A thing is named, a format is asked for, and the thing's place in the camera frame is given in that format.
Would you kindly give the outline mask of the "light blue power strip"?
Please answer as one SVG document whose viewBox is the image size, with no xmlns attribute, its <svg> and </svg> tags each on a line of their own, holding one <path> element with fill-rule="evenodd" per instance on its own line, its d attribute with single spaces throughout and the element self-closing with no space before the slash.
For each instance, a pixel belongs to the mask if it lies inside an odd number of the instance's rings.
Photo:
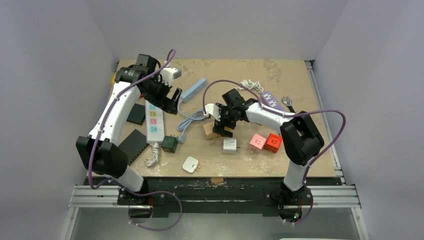
<svg viewBox="0 0 424 240">
<path fill-rule="evenodd" d="M 183 103 L 188 103 L 196 94 L 208 85 L 206 78 L 201 78 L 193 84 L 188 90 L 181 94 L 180 98 Z"/>
</svg>

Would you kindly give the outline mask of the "white cube socket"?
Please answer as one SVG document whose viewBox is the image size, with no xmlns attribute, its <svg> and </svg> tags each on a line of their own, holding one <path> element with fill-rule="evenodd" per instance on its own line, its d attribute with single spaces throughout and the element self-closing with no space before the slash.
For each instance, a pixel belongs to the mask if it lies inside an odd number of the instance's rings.
<svg viewBox="0 0 424 240">
<path fill-rule="evenodd" d="M 237 140 L 235 138 L 225 138 L 222 145 L 222 153 L 234 155 L 237 153 Z"/>
</svg>

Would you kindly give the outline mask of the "white power strip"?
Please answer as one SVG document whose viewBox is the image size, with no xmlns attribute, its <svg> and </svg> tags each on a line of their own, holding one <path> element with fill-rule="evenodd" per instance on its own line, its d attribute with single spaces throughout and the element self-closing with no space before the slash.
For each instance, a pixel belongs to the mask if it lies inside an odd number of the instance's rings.
<svg viewBox="0 0 424 240">
<path fill-rule="evenodd" d="M 161 144 L 165 138 L 163 111 L 145 101 L 146 140 L 149 144 Z"/>
</svg>

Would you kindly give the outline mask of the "dark green cube socket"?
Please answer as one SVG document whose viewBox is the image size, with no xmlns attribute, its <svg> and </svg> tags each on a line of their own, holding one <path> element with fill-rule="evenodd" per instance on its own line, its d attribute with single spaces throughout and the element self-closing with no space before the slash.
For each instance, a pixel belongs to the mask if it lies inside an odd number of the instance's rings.
<svg viewBox="0 0 424 240">
<path fill-rule="evenodd" d="M 178 139 L 174 136 L 166 135 L 162 141 L 161 148 L 164 152 L 175 153 L 178 146 Z"/>
</svg>

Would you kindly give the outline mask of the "pink cube socket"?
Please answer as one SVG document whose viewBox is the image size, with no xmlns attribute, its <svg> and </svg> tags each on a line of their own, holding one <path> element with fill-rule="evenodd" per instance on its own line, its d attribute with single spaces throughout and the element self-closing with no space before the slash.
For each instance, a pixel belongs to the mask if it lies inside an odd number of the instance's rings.
<svg viewBox="0 0 424 240">
<path fill-rule="evenodd" d="M 254 153 L 259 153 L 264 148 L 266 141 L 265 137 L 255 133 L 248 144 L 248 148 Z"/>
</svg>

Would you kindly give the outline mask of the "white adapter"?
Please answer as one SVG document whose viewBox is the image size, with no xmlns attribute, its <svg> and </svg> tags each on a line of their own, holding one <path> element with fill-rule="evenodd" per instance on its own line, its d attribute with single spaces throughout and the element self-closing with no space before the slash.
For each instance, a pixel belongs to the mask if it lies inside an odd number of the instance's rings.
<svg viewBox="0 0 424 240">
<path fill-rule="evenodd" d="M 182 169 L 188 173 L 194 173 L 196 171 L 199 171 L 199 160 L 189 156 L 186 158 L 186 160 L 184 161 L 184 163 L 182 164 Z"/>
</svg>

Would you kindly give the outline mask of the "red cube socket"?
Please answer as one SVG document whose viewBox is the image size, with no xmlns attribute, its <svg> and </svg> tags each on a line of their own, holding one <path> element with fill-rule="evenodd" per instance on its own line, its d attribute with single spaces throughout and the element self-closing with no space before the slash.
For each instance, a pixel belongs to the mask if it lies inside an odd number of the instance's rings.
<svg viewBox="0 0 424 240">
<path fill-rule="evenodd" d="M 270 133 L 266 139 L 263 149 L 275 154 L 280 149 L 282 142 L 283 138 L 280 135 Z"/>
</svg>

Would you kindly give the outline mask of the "purple power strip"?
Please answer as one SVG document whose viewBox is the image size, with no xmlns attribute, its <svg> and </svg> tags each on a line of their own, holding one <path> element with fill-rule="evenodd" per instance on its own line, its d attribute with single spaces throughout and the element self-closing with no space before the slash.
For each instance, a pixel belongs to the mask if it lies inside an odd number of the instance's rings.
<svg viewBox="0 0 424 240">
<path fill-rule="evenodd" d="M 277 101 L 277 99 L 269 92 L 264 91 L 261 93 L 262 103 L 266 106 L 277 109 L 279 111 L 284 111 L 282 105 Z"/>
</svg>

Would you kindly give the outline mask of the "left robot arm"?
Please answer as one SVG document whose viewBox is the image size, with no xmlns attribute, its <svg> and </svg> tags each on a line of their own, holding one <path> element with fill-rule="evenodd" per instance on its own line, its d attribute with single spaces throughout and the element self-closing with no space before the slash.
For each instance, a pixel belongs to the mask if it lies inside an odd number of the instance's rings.
<svg viewBox="0 0 424 240">
<path fill-rule="evenodd" d="M 130 168 L 128 156 L 119 144 L 127 118 L 140 97 L 168 114 L 178 113 L 182 90 L 178 87 L 172 98 L 167 97 L 173 81 L 180 77 L 179 70 L 169 66 L 175 54 L 176 50 L 171 49 L 164 64 L 150 55 L 139 54 L 135 64 L 116 71 L 103 113 L 88 135 L 79 136 L 75 143 L 93 190 L 99 188 L 93 184 L 92 174 L 95 173 L 129 190 L 129 197 L 136 204 L 148 201 L 149 191 L 143 187 L 144 178 Z"/>
</svg>

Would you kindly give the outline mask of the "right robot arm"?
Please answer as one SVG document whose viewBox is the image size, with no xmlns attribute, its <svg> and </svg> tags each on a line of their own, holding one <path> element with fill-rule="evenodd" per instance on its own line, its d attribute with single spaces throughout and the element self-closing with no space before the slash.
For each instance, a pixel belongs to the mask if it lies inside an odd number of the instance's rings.
<svg viewBox="0 0 424 240">
<path fill-rule="evenodd" d="M 203 107 L 204 115 L 214 118 L 214 133 L 231 138 L 237 122 L 244 121 L 267 127 L 281 135 L 290 163 L 280 196 L 284 202 L 294 203 L 306 184 L 308 164 L 325 144 L 312 118 L 305 111 L 294 114 L 271 108 L 254 98 L 245 100 L 236 89 L 223 94 L 222 98 L 224 104 L 209 103 Z"/>
</svg>

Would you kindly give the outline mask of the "black box far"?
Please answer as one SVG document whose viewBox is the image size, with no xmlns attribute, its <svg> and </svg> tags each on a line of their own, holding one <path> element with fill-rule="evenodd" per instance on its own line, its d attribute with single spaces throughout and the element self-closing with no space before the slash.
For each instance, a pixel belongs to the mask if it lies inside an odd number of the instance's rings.
<svg viewBox="0 0 424 240">
<path fill-rule="evenodd" d="M 146 107 L 142 104 L 134 104 L 128 117 L 127 122 L 142 125 L 146 119 Z"/>
</svg>

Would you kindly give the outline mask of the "black box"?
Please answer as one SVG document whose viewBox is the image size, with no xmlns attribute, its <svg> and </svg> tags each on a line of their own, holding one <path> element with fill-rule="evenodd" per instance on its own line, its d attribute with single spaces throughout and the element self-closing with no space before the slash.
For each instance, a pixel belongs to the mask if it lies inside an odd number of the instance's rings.
<svg viewBox="0 0 424 240">
<path fill-rule="evenodd" d="M 128 117 L 127 122 L 142 125 L 146 119 L 146 107 L 142 104 L 134 104 Z"/>
<path fill-rule="evenodd" d="M 147 137 L 135 129 L 122 141 L 118 147 L 126 154 L 128 158 L 128 165 L 130 166 L 148 147 L 148 145 Z"/>
</svg>

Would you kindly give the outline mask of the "black box near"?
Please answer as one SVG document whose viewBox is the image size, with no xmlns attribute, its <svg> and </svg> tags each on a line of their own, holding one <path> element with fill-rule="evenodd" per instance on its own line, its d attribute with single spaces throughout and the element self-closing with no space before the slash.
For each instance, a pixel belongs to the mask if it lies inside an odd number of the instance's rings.
<svg viewBox="0 0 424 240">
<path fill-rule="evenodd" d="M 130 166 L 148 147 L 148 145 L 147 137 L 135 129 L 122 141 L 118 147 L 126 154 L 128 158 L 128 165 Z"/>
</svg>

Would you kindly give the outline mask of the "silver black handled wrench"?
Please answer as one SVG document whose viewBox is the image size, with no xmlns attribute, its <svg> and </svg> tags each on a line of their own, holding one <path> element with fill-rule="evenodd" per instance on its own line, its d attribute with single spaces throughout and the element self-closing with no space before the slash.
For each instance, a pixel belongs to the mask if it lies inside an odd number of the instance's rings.
<svg viewBox="0 0 424 240">
<path fill-rule="evenodd" d="M 282 103 L 288 108 L 290 113 L 296 113 L 293 108 L 292 100 L 288 96 L 283 96 L 281 99 Z"/>
</svg>

